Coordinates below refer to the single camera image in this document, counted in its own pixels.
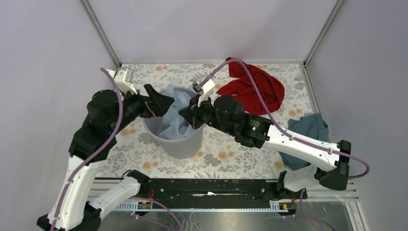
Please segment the light blue plastic trash bag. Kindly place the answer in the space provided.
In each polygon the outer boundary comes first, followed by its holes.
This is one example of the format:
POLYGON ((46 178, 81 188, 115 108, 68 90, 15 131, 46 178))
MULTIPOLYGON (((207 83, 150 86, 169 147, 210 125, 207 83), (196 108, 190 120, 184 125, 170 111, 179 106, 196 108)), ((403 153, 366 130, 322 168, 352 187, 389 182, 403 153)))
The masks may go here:
POLYGON ((176 90, 173 85, 168 85, 163 94, 172 97, 174 102, 161 118, 156 136, 174 141, 191 136, 195 130, 187 120, 178 113, 179 110, 189 105, 191 96, 188 93, 176 90))

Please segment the grey plastic trash bin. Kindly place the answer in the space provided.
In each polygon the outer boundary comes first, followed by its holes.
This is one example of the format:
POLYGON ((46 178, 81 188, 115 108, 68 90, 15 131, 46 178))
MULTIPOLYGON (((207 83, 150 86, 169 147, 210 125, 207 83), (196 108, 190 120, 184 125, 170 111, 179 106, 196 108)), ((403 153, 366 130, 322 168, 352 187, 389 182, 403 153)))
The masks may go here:
MULTIPOLYGON (((188 93, 191 98, 195 96, 195 92, 188 88, 174 86, 176 90, 188 93)), ((164 149, 164 151, 175 159, 187 159, 195 155, 202 145, 203 140, 203 129, 201 126, 198 129, 194 129, 195 132, 184 139, 181 140, 166 140, 156 136, 156 131, 159 126, 159 122, 162 117, 153 117, 148 119, 143 119, 143 125, 148 132, 148 134, 159 143, 159 145, 164 149)))

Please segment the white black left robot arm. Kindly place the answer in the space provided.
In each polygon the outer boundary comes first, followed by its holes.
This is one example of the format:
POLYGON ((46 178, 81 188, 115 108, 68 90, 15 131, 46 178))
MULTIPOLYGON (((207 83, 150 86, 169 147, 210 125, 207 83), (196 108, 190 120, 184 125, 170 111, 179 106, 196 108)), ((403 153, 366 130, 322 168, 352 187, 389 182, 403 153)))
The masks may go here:
POLYGON ((136 118, 163 116, 174 102, 146 84, 147 95, 101 90, 87 105, 87 116, 74 134, 69 147, 68 169, 59 198, 50 213, 38 218, 37 225, 45 231, 95 231, 103 219, 132 196, 143 198, 149 193, 147 176, 133 170, 124 181, 88 200, 97 172, 110 150, 116 135, 136 118))

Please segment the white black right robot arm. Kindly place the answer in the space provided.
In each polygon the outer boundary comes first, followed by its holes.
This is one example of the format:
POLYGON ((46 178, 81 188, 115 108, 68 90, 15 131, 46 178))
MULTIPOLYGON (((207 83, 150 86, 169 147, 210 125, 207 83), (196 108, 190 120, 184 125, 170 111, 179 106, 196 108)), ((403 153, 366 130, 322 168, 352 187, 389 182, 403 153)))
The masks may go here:
POLYGON ((308 162, 301 169, 280 173, 276 192, 282 198, 317 185, 336 191, 347 188, 349 159, 337 154, 351 150, 347 141, 323 142, 281 129, 270 119, 246 113, 243 105, 228 95, 201 103, 193 97, 179 115, 193 128, 207 125, 233 136, 242 146, 278 151, 308 162))

